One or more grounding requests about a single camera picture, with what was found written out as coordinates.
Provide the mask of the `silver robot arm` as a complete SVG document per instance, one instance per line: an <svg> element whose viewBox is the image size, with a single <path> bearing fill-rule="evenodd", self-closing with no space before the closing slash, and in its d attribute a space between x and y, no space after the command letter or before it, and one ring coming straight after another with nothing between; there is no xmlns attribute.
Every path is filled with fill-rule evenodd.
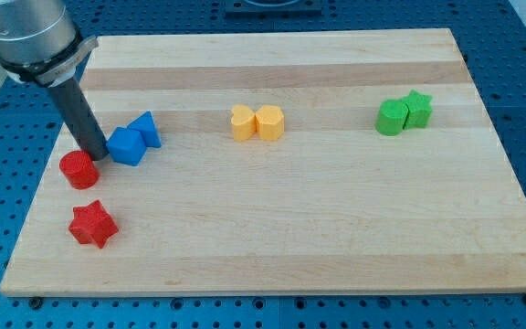
<svg viewBox="0 0 526 329"><path fill-rule="evenodd" d="M61 0L0 0L0 64L19 83L57 87L98 45Z"/></svg>

